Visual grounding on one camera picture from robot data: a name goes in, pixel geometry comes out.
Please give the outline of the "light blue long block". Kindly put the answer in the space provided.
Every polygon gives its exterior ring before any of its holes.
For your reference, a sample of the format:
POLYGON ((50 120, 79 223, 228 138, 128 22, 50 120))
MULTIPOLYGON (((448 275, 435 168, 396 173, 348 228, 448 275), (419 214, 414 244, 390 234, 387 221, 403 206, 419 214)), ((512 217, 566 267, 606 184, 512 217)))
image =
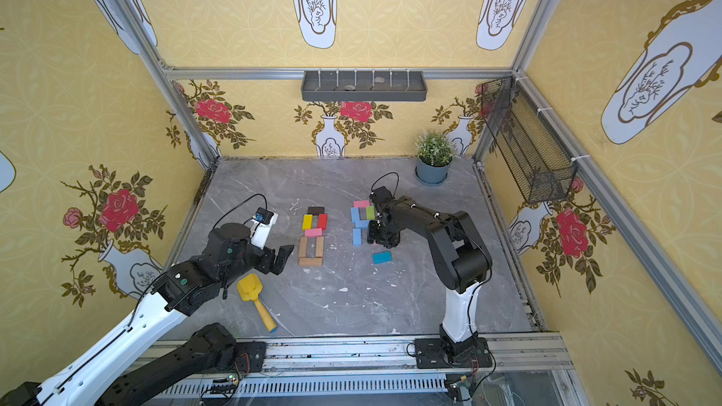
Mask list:
POLYGON ((353 223, 358 223, 361 221, 360 214, 359 214, 359 208, 353 207, 351 208, 351 219, 353 223))

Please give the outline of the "light blue short block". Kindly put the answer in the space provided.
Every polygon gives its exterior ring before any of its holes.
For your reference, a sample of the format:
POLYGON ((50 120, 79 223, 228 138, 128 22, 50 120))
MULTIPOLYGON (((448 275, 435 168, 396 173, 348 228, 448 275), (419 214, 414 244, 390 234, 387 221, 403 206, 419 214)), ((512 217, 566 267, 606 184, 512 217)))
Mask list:
POLYGON ((361 246, 362 244, 362 229, 353 229, 353 245, 361 246))

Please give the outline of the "green block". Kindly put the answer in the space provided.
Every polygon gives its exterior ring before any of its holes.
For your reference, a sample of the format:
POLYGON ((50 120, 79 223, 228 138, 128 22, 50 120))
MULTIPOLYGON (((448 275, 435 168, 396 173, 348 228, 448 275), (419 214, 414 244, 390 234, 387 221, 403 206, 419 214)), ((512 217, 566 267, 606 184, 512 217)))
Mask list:
POLYGON ((365 212, 366 212, 366 219, 367 219, 367 220, 375 220, 375 219, 376 219, 376 213, 375 213, 374 206, 368 206, 368 207, 365 209, 365 212))

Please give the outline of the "natural wood block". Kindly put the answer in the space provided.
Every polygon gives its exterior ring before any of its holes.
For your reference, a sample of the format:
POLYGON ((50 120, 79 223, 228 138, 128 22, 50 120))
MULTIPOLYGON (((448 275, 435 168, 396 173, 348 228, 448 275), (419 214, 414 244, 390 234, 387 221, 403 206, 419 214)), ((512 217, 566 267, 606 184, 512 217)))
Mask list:
POLYGON ((315 257, 317 259, 322 259, 324 255, 325 255, 325 238, 317 237, 316 238, 315 257))
POLYGON ((298 263, 302 267, 321 267, 323 258, 300 258, 298 263))
POLYGON ((305 259, 308 256, 308 237, 301 237, 298 246, 299 259, 305 259))

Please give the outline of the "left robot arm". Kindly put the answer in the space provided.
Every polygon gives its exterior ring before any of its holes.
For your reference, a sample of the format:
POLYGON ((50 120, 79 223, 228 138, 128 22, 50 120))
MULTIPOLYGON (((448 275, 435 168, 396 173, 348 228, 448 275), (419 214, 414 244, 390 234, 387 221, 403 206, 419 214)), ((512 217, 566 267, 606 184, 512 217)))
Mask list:
POLYGON ((7 392, 4 405, 137 405, 198 373, 231 366, 235 341, 217 323, 196 332, 176 353, 129 370, 168 331, 217 296, 227 296, 250 271, 281 274, 292 245, 272 250, 255 245, 244 224, 213 229, 203 252, 161 273, 141 294, 128 317, 82 356, 42 383, 26 382, 7 392))

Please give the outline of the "red block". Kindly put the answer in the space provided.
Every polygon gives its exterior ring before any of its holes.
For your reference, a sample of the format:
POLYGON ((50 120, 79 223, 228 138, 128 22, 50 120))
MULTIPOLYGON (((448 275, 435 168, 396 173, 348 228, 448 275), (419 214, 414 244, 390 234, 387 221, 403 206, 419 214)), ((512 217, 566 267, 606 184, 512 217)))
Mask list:
POLYGON ((327 214, 320 214, 319 220, 318 220, 318 227, 320 229, 326 230, 327 229, 327 221, 328 221, 328 215, 327 214))

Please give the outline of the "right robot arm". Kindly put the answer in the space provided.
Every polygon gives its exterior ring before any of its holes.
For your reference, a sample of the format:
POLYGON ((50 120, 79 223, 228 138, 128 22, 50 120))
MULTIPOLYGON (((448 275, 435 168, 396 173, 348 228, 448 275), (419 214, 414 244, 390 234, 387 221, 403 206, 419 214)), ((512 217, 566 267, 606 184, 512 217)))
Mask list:
POLYGON ((440 338, 449 357, 468 351, 479 339, 476 325, 477 293, 493 275, 491 255, 467 212, 436 212, 411 197, 393 197, 380 187, 370 194, 376 210, 368 242, 387 249, 400 244, 404 231, 424 238, 434 270, 447 289, 440 338))

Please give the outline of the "yellow block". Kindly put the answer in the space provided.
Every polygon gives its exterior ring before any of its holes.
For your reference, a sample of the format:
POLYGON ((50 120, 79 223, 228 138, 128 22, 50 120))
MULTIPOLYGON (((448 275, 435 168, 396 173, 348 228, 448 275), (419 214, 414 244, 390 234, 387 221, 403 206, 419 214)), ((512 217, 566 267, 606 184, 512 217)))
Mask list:
POLYGON ((303 217, 302 230, 310 230, 313 227, 313 215, 305 214, 303 217))

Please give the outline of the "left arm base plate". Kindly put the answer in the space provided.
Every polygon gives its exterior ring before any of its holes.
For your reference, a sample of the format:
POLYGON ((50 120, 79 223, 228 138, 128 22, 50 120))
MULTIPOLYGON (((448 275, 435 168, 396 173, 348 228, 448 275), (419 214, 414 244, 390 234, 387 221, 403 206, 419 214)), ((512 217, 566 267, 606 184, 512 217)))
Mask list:
POLYGON ((241 375, 260 373, 266 356, 264 341, 237 342, 231 359, 231 367, 241 375))

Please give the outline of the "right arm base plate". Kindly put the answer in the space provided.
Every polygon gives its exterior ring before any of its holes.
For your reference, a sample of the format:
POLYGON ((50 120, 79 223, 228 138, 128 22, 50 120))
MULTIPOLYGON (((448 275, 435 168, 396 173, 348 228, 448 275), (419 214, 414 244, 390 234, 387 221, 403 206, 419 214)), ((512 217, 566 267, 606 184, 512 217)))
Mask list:
POLYGON ((413 343, 417 368, 492 368, 494 362, 487 341, 472 336, 463 342, 446 338, 419 338, 413 343))

